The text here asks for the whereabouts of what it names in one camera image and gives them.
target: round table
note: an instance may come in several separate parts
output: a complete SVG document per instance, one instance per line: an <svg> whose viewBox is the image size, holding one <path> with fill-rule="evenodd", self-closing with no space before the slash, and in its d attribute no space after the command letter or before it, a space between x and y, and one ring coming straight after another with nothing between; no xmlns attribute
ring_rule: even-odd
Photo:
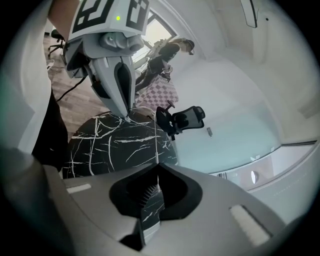
<svg viewBox="0 0 320 256"><path fill-rule="evenodd" d="M105 112L86 121L73 135L62 168L64 179L119 172L156 162L177 164L171 139L150 118L131 112L121 118ZM159 222L164 209L162 193L155 189L142 209L143 230Z"/></svg>

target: window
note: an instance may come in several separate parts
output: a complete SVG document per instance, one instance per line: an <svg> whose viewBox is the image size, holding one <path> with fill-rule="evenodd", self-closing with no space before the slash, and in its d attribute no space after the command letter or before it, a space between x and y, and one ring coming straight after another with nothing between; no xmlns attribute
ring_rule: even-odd
<svg viewBox="0 0 320 256"><path fill-rule="evenodd" d="M146 27L146 32L145 35L142 35L144 47L138 50L132 56L133 62L136 63L144 58L159 40L170 40L176 35L177 34L173 31L173 29L163 19L161 19L154 12L150 11L148 14L148 25ZM138 68L138 70L142 71L145 67L146 65L143 65L142 67Z"/></svg>

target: pink checkered fabric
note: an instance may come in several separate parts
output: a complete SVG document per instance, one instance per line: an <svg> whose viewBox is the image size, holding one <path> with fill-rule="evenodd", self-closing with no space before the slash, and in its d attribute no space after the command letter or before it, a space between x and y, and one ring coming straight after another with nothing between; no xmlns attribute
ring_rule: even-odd
<svg viewBox="0 0 320 256"><path fill-rule="evenodd" d="M148 107L156 111L157 107L163 107L164 109L168 107L168 100L177 103L179 101L177 91L172 81L168 82L167 79L158 75L144 92L135 99L135 105L137 107Z"/></svg>

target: white shirt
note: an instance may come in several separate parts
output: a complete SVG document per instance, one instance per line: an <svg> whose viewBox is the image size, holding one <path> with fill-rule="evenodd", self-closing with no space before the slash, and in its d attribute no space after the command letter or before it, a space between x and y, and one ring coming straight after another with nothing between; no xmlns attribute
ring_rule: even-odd
<svg viewBox="0 0 320 256"><path fill-rule="evenodd" d="M52 1L22 25L0 69L0 144L32 153L51 95L43 40Z"/></svg>

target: office chair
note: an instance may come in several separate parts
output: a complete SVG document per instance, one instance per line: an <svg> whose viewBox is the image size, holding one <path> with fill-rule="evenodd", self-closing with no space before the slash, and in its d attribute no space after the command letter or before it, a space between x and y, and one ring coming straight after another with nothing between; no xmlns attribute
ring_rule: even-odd
<svg viewBox="0 0 320 256"><path fill-rule="evenodd" d="M52 30L52 32L51 32L51 37L52 38L54 38L54 39L57 39L57 43L59 43L59 41L61 41L61 43L60 44L55 44L55 45L51 45L49 48L48 48L48 50L50 51L50 48L51 47L55 47L52 51L50 51L49 52L49 54L48 54L48 57L50 58L50 56L51 56L51 53L53 53L54 51L56 51L56 50L58 50L58 49L63 49L63 47L64 47L64 42L65 42L65 39L64 39L64 37L56 30L56 29L54 29L54 30Z"/></svg>
<svg viewBox="0 0 320 256"><path fill-rule="evenodd" d="M175 135L181 134L183 130L200 129L205 126L203 119L206 117L204 110L200 106L192 106L188 109L174 114L169 113L169 109L176 108L168 100L169 106L164 109L158 106L156 109L156 121L160 128L171 136L174 141Z"/></svg>

